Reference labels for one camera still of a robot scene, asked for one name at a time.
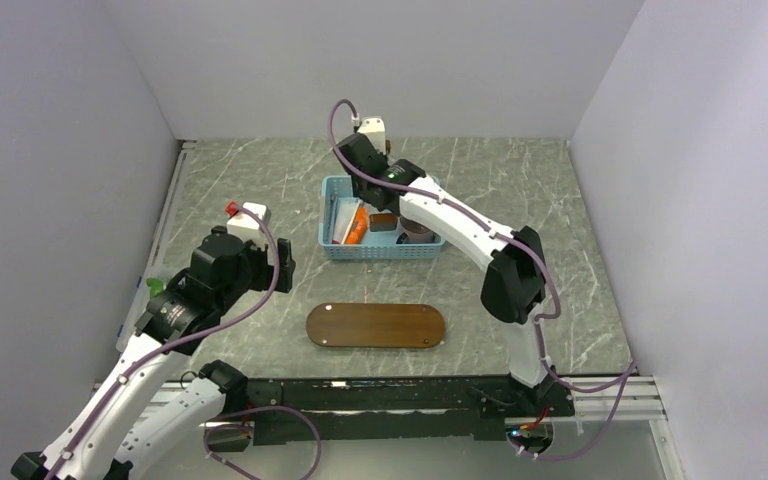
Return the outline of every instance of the blue basket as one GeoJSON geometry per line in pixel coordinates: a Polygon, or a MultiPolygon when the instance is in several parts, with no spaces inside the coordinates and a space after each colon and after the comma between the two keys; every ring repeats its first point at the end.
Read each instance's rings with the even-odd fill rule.
{"type": "Polygon", "coordinates": [[[331,243],[334,230],[337,199],[353,197],[352,180],[348,175],[332,175],[322,181],[322,213],[319,218],[319,244],[325,249],[325,256],[331,260],[388,260],[388,259],[432,259],[440,253],[446,243],[436,236],[434,243],[397,244],[402,227],[389,232],[367,231],[358,245],[334,245],[331,243]]]}

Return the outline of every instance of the red cap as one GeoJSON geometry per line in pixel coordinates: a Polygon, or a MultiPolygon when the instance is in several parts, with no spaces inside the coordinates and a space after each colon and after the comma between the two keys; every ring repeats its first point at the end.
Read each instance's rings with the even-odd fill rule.
{"type": "Polygon", "coordinates": [[[237,202],[231,200],[228,205],[225,207],[225,211],[228,212],[228,215],[234,216],[237,214],[237,202]]]}

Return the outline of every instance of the black wire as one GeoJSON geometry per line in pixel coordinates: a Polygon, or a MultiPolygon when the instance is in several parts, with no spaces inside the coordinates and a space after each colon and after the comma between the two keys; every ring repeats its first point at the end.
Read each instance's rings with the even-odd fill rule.
{"type": "Polygon", "coordinates": [[[192,370],[187,370],[186,372],[184,372],[184,374],[181,375],[181,378],[178,379],[178,384],[181,385],[181,390],[186,390],[187,389],[187,387],[184,386],[184,377],[186,377],[188,373],[192,373],[193,374],[193,376],[195,377],[195,378],[193,378],[193,380],[198,378],[198,372],[194,372],[192,370]]]}
{"type": "Polygon", "coordinates": [[[479,390],[478,388],[475,388],[475,387],[469,387],[469,388],[470,388],[470,390],[474,390],[476,393],[481,395],[482,398],[486,398],[490,403],[494,403],[494,404],[499,405],[501,407],[515,407],[516,406],[516,403],[514,403],[514,402],[503,402],[503,401],[499,400],[498,398],[491,397],[490,395],[488,395],[487,393],[485,393],[482,390],[479,390]]]}

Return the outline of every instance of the oval wooden board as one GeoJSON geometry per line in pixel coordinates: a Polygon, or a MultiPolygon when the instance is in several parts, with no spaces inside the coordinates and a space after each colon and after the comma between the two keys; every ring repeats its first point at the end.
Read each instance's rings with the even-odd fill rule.
{"type": "Polygon", "coordinates": [[[428,348],[443,340],[443,315],[430,305],[323,303],[305,325],[323,347],[428,348]]]}

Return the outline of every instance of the white wall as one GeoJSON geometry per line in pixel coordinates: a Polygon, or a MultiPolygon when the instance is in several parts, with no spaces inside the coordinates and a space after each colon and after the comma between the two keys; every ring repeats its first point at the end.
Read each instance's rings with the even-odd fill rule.
{"type": "Polygon", "coordinates": [[[175,148],[100,3],[0,0],[0,479],[115,358],[175,148]]]}
{"type": "Polygon", "coordinates": [[[105,0],[178,138],[569,137],[642,0],[105,0]]]}
{"type": "Polygon", "coordinates": [[[572,142],[692,479],[768,479],[768,2],[648,0],[572,142]]]}

